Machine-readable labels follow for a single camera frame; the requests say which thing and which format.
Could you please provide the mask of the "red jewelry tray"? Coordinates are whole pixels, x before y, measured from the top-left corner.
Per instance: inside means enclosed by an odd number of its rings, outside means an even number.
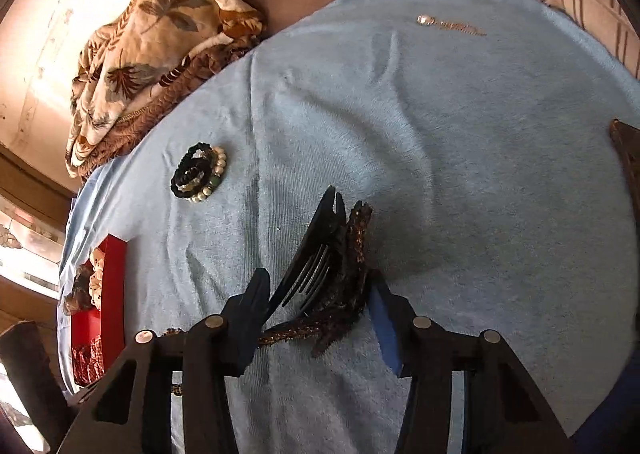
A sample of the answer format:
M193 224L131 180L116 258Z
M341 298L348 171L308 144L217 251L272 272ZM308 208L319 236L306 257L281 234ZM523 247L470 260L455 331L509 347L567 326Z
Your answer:
M125 348L124 276L127 243L108 234L98 248L105 252L101 310L93 307L70 317L70 358L72 347L102 339L104 373Z

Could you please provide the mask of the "dark brown hair clip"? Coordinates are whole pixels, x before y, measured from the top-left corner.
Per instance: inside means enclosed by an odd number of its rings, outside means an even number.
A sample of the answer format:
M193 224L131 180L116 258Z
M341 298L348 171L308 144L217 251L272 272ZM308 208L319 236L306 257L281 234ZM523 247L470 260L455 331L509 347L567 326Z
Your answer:
M614 148L622 163L629 193L634 206L634 218L640 214L640 131L615 118L608 128Z

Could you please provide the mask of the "floral leaf-print quilt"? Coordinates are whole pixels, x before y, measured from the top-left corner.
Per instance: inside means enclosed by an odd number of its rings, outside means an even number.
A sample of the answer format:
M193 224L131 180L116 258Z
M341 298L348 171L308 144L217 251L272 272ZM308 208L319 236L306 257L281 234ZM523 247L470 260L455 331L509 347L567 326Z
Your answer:
M264 30L262 12L246 0L130 0L79 53L64 155L70 177L131 152Z

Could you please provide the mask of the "white polka-dot hair bow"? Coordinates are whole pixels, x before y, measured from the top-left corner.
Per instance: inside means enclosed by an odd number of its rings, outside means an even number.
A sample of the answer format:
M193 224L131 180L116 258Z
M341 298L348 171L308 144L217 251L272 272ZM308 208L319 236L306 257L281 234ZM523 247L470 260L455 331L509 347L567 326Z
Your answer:
M89 278L89 295L91 303L101 310L102 304L102 286L103 271L105 262L105 252L100 248L94 248L90 255L90 263L92 265L92 274Z

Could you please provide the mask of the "black brown hair comb clip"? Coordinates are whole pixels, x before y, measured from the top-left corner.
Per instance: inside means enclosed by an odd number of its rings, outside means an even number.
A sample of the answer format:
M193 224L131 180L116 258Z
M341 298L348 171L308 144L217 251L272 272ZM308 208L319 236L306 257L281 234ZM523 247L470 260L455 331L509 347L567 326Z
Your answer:
M260 348L294 339L314 340L311 355L322 356L359 322L371 292L366 236L371 207L361 200L351 210L330 186L318 203L294 259L269 300L265 318L297 295L304 300L295 318L264 330Z

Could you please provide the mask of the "grey organza scrunchie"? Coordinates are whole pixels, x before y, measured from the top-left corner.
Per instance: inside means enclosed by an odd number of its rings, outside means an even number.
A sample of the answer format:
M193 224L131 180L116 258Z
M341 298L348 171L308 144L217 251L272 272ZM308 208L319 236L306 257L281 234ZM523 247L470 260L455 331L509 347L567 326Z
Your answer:
M91 296L89 294L89 281L93 270L81 264L76 270L72 290L63 299L63 312L67 316L74 315L80 311L89 311L93 308Z

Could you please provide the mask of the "red polka-dot scrunchie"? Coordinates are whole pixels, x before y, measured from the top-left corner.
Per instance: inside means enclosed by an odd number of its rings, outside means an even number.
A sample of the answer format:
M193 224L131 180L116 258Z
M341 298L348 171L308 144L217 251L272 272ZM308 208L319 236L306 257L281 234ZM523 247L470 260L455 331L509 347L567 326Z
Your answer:
M87 387L104 376L102 339L93 337L88 344L72 347L72 367L78 386Z

